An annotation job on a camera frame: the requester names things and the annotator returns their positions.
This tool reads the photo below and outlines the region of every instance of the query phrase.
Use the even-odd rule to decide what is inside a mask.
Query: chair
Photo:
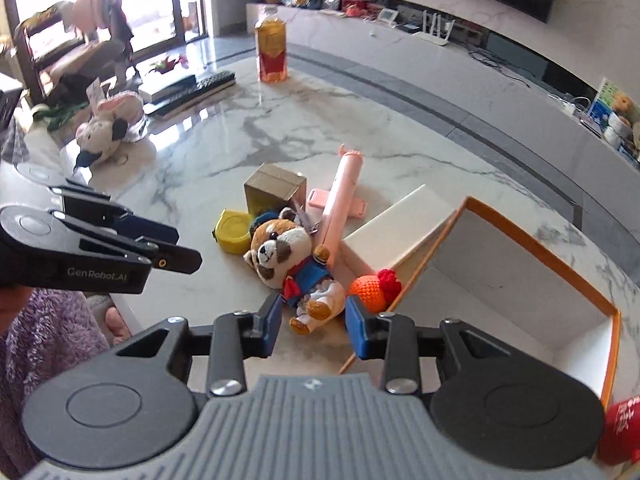
[[[16,56],[32,106],[47,103],[48,92],[42,83],[43,72],[49,74],[54,85],[65,73],[83,75],[90,80],[97,77],[105,80],[114,75],[114,62],[124,52],[125,46],[119,40],[91,41],[76,29],[75,38],[34,57],[30,45],[33,37],[61,21],[62,14],[57,5],[53,5],[24,20],[15,29]]]

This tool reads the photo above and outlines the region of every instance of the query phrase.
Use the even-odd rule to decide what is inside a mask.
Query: pink toy airplane
[[[307,200],[307,204],[311,207],[324,208],[315,243],[329,249],[331,256],[328,267],[330,269],[334,266],[347,217],[363,218],[367,211],[366,202],[353,198],[364,163],[364,155],[361,152],[347,151],[344,144],[340,146],[338,154],[340,164],[335,173],[331,191],[312,189]]]

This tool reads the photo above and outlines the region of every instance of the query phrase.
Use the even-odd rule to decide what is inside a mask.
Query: red bow tie
[[[285,299],[285,301],[289,301],[291,298],[296,298],[297,296],[302,296],[302,291],[296,283],[296,280],[294,280],[294,277],[297,273],[300,272],[300,269],[305,266],[310,258],[311,256],[308,256],[299,264],[294,265],[287,271],[287,275],[282,282],[282,297]]]

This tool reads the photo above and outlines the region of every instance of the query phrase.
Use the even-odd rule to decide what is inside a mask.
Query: pink toy
[[[334,183],[329,193],[312,189],[309,193],[308,204],[312,207],[324,207],[322,219],[316,233],[315,245],[324,245],[329,249],[330,257],[327,266],[334,266],[335,255],[338,253],[342,232],[348,216],[363,218],[367,204],[362,200],[353,200],[358,185],[360,170],[364,163],[361,152],[345,150],[344,144],[338,152],[340,164],[335,173]]]
[[[116,117],[120,117],[133,126],[142,119],[142,98],[136,92],[124,91],[100,101],[96,113],[113,112]]]

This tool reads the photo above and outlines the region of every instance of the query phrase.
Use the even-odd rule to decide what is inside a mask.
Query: cardboard box
[[[599,291],[473,197],[424,229],[416,249],[424,257],[390,310],[419,326],[436,327],[447,317],[464,320],[583,382],[608,404],[620,313]],[[440,380],[434,359],[421,359],[420,368],[423,390],[435,391]],[[377,381],[382,362],[352,356],[341,371],[347,370],[366,371]]]
[[[306,177],[275,164],[263,164],[244,183],[244,195],[247,210],[254,217],[287,205],[293,207],[293,201],[305,208]]]

